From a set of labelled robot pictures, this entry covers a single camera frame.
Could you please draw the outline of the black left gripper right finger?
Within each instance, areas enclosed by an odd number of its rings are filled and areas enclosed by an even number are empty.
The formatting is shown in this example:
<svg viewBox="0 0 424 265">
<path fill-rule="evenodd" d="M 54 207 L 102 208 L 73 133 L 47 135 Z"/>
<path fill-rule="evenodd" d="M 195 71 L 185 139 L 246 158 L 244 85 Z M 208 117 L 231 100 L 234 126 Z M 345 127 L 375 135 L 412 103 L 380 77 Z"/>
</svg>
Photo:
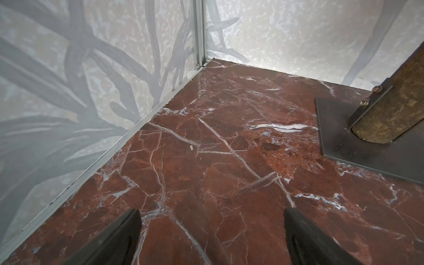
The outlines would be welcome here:
<svg viewBox="0 0 424 265">
<path fill-rule="evenodd" d="M 285 209 L 284 227 L 293 265 L 361 264 L 296 208 Z"/>
</svg>

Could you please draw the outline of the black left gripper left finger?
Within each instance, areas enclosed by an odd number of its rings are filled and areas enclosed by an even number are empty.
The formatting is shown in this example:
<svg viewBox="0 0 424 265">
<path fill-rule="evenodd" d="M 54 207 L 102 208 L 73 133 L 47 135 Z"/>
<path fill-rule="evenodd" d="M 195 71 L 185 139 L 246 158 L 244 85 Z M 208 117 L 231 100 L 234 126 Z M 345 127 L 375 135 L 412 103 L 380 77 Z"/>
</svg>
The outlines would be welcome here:
<svg viewBox="0 0 424 265">
<path fill-rule="evenodd" d="M 81 247 L 65 265 L 131 265 L 142 228 L 140 212 L 129 209 Z"/>
</svg>

